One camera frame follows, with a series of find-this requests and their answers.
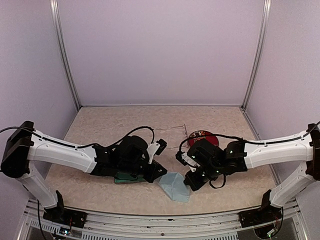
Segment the small blue cleaning cloth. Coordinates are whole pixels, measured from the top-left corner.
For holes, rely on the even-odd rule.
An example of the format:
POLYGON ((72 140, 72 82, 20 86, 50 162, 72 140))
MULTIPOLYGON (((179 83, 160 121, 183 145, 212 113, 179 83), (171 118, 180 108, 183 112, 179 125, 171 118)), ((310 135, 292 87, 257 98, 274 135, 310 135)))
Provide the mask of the small blue cleaning cloth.
POLYGON ((175 202, 187 203, 190 199, 190 187, 185 185, 184 177, 178 172, 168 172, 158 181, 165 194, 175 202))

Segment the grey glasses case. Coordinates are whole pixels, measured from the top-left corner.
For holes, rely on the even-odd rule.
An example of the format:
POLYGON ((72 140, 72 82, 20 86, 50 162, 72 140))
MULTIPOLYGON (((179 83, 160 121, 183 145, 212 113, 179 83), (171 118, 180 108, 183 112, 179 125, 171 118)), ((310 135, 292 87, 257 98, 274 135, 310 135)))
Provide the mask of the grey glasses case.
POLYGON ((114 182, 116 184, 133 184, 144 183, 146 180, 141 175, 120 171, 114 176, 114 182))

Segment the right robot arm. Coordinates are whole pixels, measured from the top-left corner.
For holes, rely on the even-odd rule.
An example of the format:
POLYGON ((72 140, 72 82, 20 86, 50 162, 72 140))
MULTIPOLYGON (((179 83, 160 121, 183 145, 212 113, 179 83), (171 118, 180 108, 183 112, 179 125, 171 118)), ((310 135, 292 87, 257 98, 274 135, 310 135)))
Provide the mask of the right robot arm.
POLYGON ((176 153, 175 158, 190 168, 183 182, 192 191, 206 183, 211 184, 219 176, 226 178, 264 165, 300 163, 282 183, 263 194, 259 208, 238 214, 243 228, 282 218, 286 202, 320 179, 320 129, 317 123, 310 123, 307 130, 286 137, 248 141, 230 136, 229 139, 232 141, 221 149, 210 143, 205 135, 187 152, 179 150, 176 153))

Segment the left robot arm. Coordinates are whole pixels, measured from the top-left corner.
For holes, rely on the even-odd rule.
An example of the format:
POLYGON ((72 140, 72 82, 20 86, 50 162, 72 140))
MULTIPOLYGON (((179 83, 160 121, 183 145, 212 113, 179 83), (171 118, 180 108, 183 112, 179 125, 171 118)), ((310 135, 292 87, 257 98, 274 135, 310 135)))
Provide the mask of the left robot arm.
POLYGON ((34 129, 32 121, 10 129, 14 133, 7 139, 1 172, 19 181, 38 200, 38 205, 44 208, 45 220, 58 224, 83 228, 87 213, 66 208, 62 194, 50 189, 34 161, 70 167, 98 177, 116 178, 118 173, 124 173, 148 183, 168 172, 154 160, 167 147, 163 139, 147 143, 130 131, 109 146, 81 145, 43 134, 34 129))

